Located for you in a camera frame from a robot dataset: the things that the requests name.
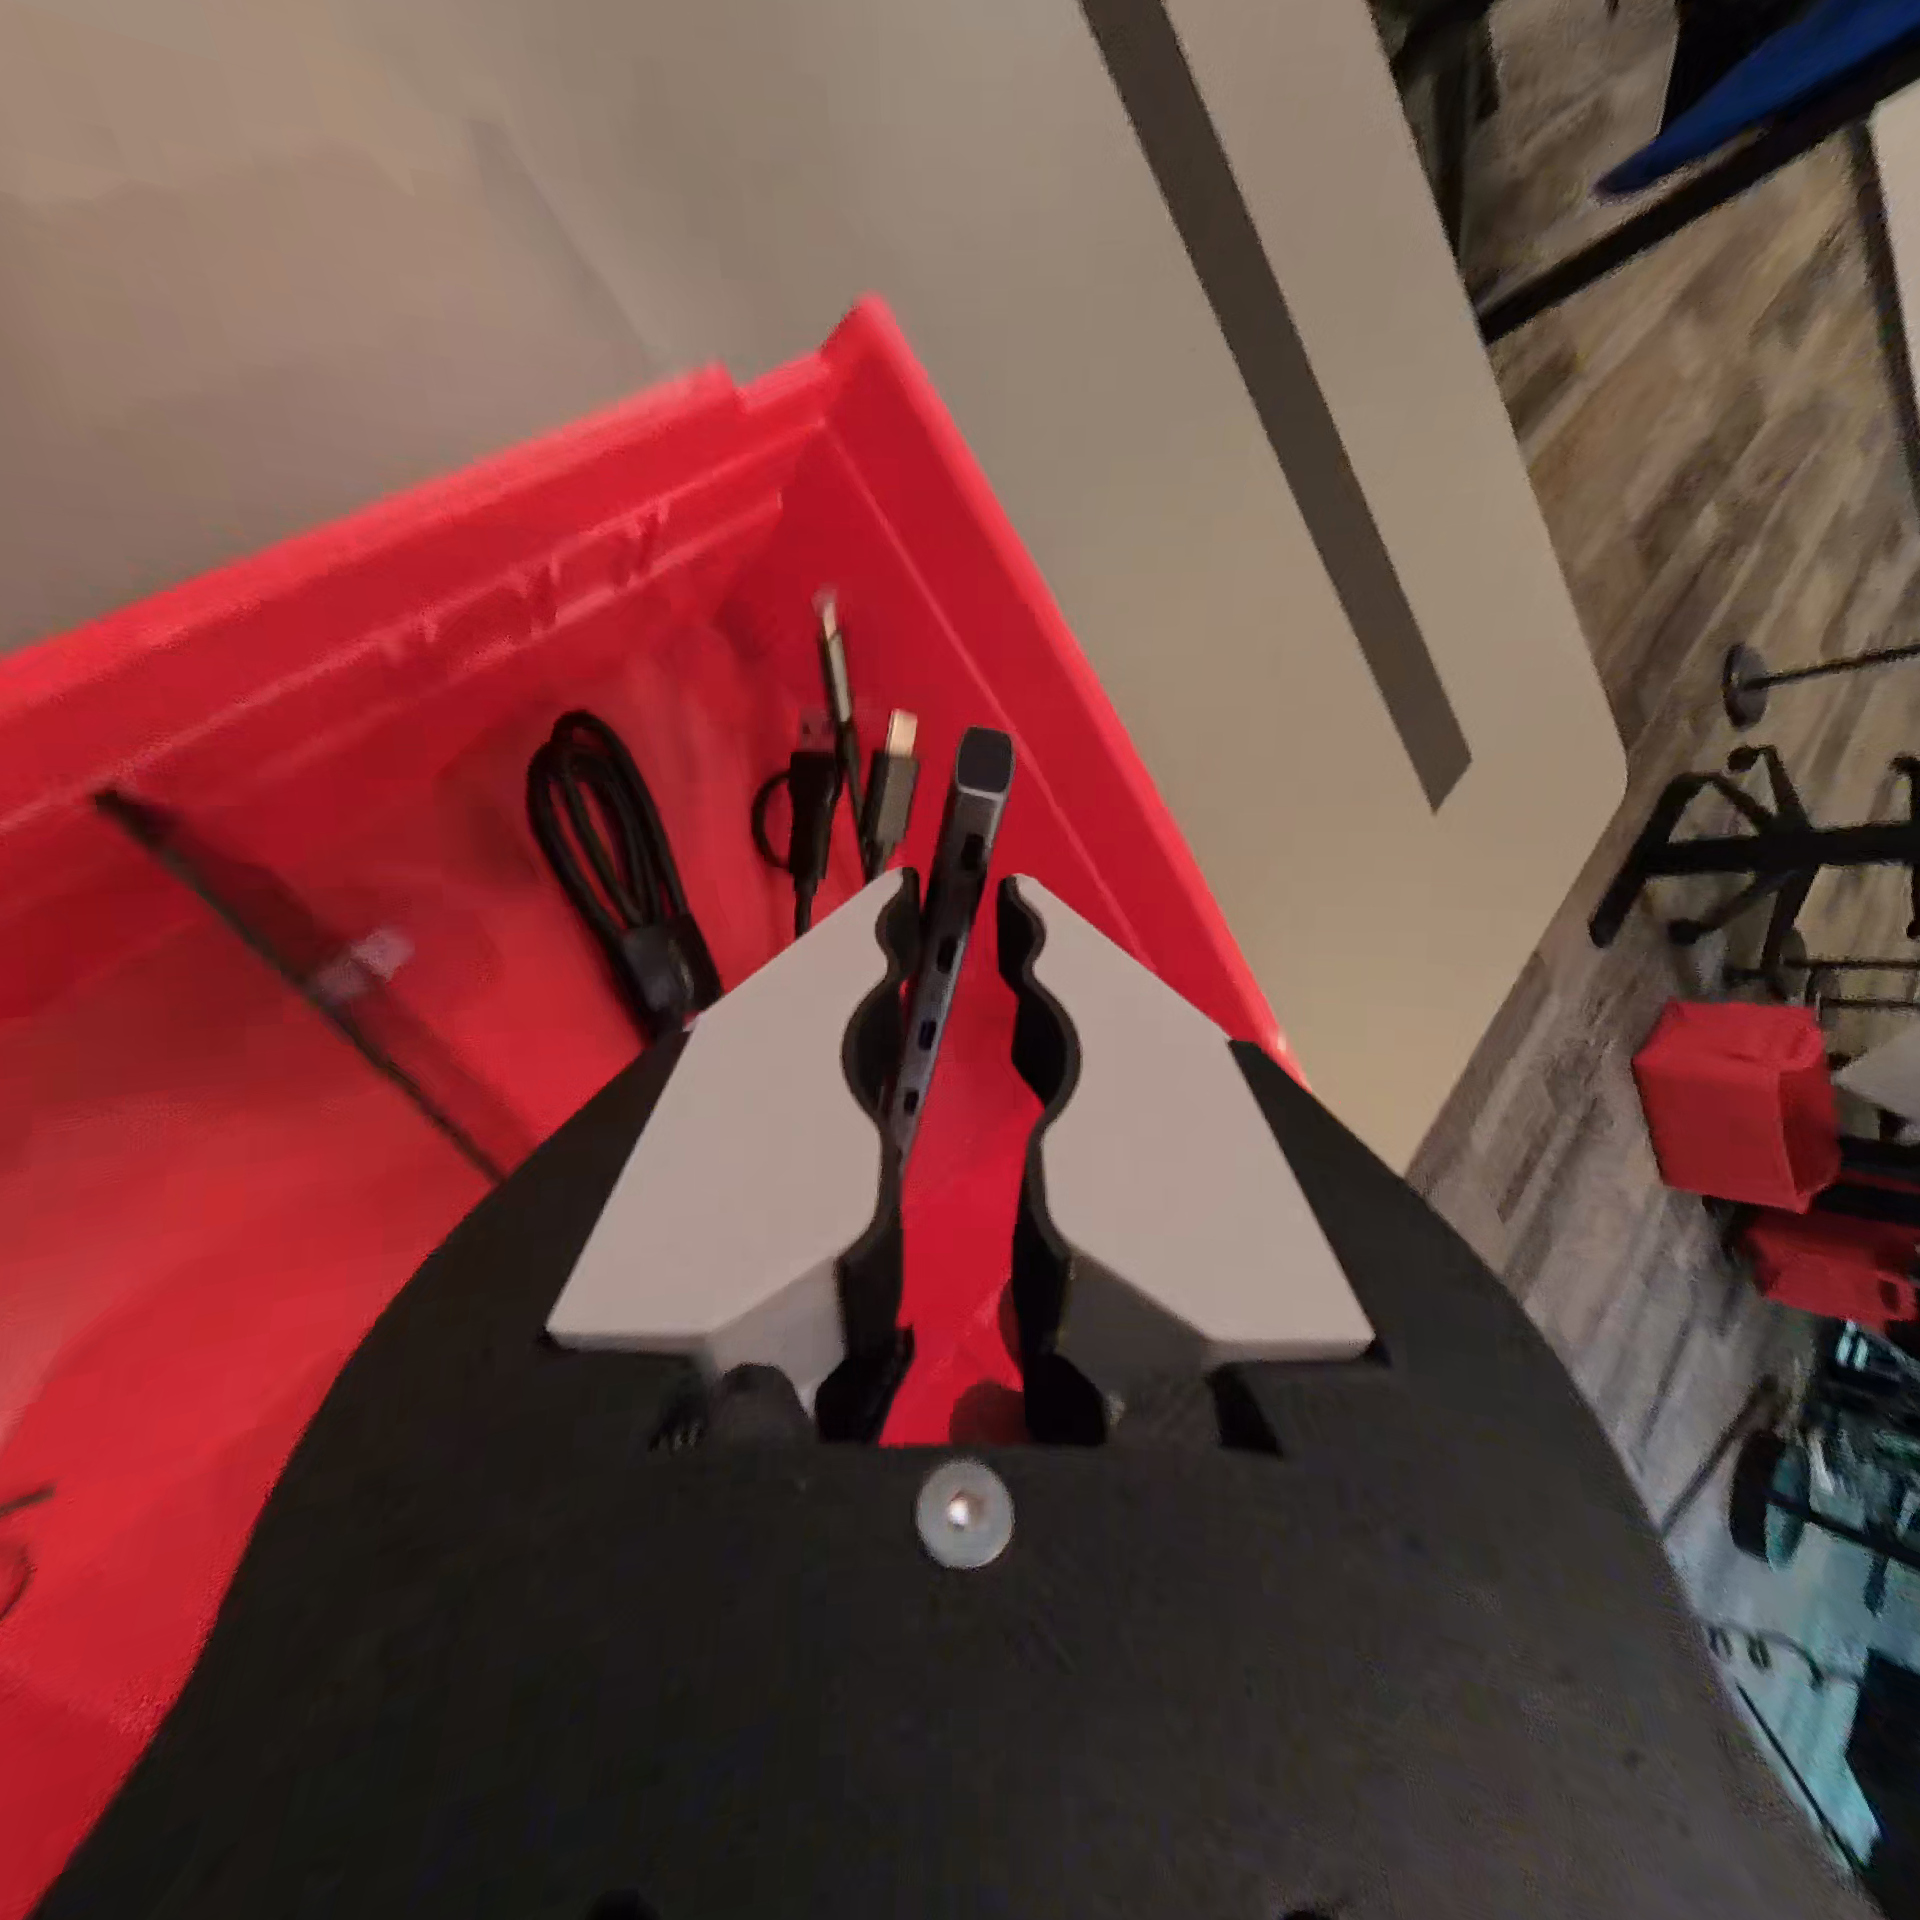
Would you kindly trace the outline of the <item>red storage box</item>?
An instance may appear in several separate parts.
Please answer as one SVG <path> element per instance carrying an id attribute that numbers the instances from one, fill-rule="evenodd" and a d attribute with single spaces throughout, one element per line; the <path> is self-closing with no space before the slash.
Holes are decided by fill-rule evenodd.
<path id="1" fill-rule="evenodd" d="M 1811 1009 L 1670 1000 L 1632 1074 L 1667 1188 L 1802 1216 L 1836 1185 L 1836 1095 Z"/>
<path id="2" fill-rule="evenodd" d="M 1919 1233 L 1843 1212 L 1758 1212 L 1741 1233 L 1756 1293 L 1885 1332 L 1919 1320 Z"/>

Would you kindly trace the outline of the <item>red plastic bin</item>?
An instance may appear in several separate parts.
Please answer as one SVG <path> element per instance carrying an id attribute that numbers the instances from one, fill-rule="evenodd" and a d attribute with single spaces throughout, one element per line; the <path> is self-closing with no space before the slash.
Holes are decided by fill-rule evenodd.
<path id="1" fill-rule="evenodd" d="M 1292 1064 L 1171 806 L 900 324 L 719 369 L 4 658 L 4 1917 L 125 1785 L 349 1357 L 644 1043 L 525 771 L 636 757 L 725 989 L 792 938 L 760 782 L 973 726 L 1037 877 Z"/>

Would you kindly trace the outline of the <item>black metal frame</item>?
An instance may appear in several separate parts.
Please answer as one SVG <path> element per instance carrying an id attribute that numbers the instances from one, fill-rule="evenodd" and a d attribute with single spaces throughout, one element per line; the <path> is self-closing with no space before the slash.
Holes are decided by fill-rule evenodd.
<path id="1" fill-rule="evenodd" d="M 1615 868 L 1593 915 L 1589 941 L 1612 948 L 1629 916 L 1648 890 L 1670 881 L 1741 881 L 1715 910 L 1667 925 L 1669 944 L 1693 948 L 1727 933 L 1736 920 L 1769 910 L 1758 967 L 1777 985 L 1789 937 L 1816 883 L 1828 873 L 1892 870 L 1906 879 L 1906 937 L 1919 937 L 1919 761 L 1897 757 L 1891 771 L 1906 782 L 1900 816 L 1843 826 L 1820 826 L 1789 774 L 1778 751 L 1751 733 L 1765 720 L 1775 692 L 1820 681 L 1856 676 L 1919 658 L 1916 639 L 1872 646 L 1806 667 L 1770 668 L 1742 641 L 1731 643 L 1716 664 L 1716 703 L 1742 736 L 1722 769 L 1688 771 L 1662 789 L 1645 826 Z"/>

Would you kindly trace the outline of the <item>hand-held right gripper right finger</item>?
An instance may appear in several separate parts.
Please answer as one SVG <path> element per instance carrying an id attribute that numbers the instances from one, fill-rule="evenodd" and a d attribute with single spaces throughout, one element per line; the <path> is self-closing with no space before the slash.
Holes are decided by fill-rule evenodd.
<path id="1" fill-rule="evenodd" d="M 997 896 L 1013 1059 L 1039 1100 L 1010 1259 L 1029 1412 L 1351 1363 L 1376 1328 L 1248 1068 L 1275 1068 L 1032 877 Z"/>

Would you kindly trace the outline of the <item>black bin divider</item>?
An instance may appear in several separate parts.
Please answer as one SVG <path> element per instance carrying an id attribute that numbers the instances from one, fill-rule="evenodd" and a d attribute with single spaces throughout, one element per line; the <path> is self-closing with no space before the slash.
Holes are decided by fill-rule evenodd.
<path id="1" fill-rule="evenodd" d="M 492 1188 L 531 1152 L 525 1127 L 403 997 L 420 958 L 386 910 L 322 910 L 234 840 L 119 786 L 96 815 L 156 862 Z"/>

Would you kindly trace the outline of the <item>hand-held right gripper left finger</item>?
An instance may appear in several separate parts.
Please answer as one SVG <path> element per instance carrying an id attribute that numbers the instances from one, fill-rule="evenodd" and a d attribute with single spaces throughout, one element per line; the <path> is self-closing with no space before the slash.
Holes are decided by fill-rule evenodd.
<path id="1" fill-rule="evenodd" d="M 886 1098 L 919 963 L 888 873 L 687 1032 L 546 1318 L 569 1351 L 778 1372 L 819 1428 L 882 1428 L 911 1367 Z"/>

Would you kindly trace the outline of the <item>grey usb hub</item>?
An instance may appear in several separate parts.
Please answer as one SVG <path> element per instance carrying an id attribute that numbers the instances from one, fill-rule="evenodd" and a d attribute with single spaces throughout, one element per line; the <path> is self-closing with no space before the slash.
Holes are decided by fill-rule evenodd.
<path id="1" fill-rule="evenodd" d="M 888 1133 L 903 1164 L 913 1156 L 931 1103 L 1014 772 L 1017 749 L 1008 733 L 985 726 L 963 733 L 925 886 L 920 956 L 906 997 L 905 1052 L 888 1109 Z"/>

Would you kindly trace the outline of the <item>black twist tie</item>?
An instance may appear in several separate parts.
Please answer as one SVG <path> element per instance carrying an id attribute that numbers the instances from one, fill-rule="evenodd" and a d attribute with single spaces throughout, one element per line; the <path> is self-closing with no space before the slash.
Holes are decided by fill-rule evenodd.
<path id="1" fill-rule="evenodd" d="M 3 1624 L 13 1621 L 36 1582 L 36 1555 L 23 1528 L 56 1496 L 59 1484 L 42 1482 L 3 1498 Z"/>

